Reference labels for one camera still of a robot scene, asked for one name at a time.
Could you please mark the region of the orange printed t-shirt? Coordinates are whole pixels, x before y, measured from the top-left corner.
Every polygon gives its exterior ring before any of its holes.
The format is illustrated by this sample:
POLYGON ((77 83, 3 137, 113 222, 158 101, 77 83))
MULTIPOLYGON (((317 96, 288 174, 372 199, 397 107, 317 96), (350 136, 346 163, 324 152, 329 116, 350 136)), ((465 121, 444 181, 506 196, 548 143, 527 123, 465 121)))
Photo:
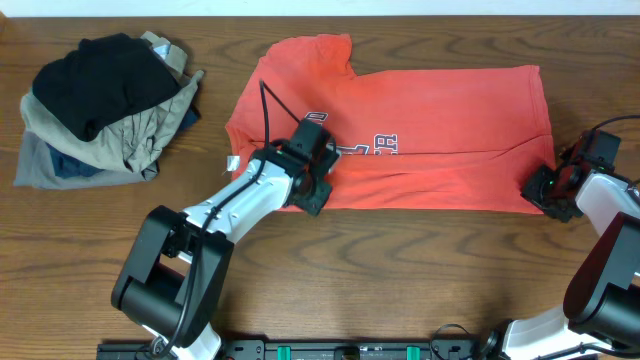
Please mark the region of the orange printed t-shirt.
POLYGON ((247 161, 306 117, 341 151, 331 209, 535 212, 522 187, 555 162, 537 66, 359 75, 351 51, 346 34, 274 44, 227 122, 232 152, 247 161))

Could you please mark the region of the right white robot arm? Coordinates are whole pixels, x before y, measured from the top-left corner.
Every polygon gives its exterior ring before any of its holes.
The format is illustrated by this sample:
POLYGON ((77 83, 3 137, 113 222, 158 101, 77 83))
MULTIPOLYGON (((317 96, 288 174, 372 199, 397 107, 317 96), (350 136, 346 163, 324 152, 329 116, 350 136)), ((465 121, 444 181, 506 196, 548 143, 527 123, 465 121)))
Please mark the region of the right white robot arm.
POLYGON ((563 304, 510 322, 491 359, 639 357, 639 190, 593 171, 575 204, 599 235, 567 287, 563 304))

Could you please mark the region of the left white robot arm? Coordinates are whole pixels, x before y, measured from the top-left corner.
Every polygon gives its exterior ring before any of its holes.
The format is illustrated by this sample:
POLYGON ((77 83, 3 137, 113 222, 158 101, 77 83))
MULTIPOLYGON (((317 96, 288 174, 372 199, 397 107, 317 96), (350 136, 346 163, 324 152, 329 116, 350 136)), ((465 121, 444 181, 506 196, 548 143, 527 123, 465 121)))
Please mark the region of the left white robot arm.
POLYGON ((221 339, 210 325, 235 244, 266 215, 295 206, 316 216, 340 158, 333 145, 309 155, 268 146, 203 202, 145 218, 111 294, 114 308, 154 335, 121 359, 213 359, 221 339))

